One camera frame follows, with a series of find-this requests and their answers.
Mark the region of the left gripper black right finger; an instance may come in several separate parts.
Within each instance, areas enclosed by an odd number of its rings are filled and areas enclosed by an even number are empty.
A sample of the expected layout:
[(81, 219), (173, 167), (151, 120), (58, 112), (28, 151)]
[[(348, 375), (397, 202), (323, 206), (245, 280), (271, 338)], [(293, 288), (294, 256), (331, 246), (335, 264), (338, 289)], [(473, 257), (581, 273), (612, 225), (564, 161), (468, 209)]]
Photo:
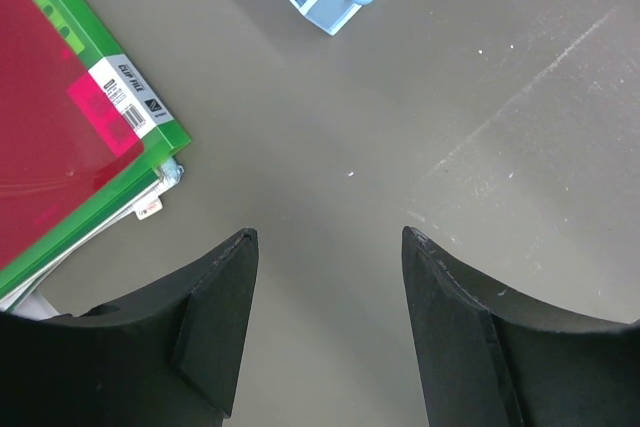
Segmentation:
[(635, 426), (639, 326), (526, 295), (402, 232), (402, 274), (432, 426)]

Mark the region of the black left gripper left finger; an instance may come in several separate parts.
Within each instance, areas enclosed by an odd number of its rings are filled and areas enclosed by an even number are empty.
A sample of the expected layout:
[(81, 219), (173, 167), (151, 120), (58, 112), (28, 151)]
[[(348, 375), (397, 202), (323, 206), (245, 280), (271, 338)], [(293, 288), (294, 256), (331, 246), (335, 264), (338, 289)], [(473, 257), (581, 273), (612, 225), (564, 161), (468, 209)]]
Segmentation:
[(1, 317), (5, 426), (219, 426), (231, 416), (258, 269), (244, 228), (80, 316)]

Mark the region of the green ring binder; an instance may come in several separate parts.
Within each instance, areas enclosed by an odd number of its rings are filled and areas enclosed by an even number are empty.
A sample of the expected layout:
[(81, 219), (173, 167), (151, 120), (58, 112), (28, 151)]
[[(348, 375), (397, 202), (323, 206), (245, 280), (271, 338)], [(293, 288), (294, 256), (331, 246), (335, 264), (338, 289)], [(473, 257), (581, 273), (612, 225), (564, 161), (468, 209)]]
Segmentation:
[(129, 214), (147, 217), (182, 178), (189, 136), (84, 0), (33, 0), (144, 144), (143, 153), (8, 266), (1, 308), (37, 317), (37, 286), (74, 250)]

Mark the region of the red ring binder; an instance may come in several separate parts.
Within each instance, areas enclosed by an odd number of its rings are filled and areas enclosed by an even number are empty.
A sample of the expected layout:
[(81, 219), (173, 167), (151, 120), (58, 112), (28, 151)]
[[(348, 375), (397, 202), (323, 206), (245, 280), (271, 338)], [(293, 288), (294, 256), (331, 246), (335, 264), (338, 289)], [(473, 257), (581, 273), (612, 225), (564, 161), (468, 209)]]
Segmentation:
[(33, 0), (1, 0), (1, 264), (144, 151)]

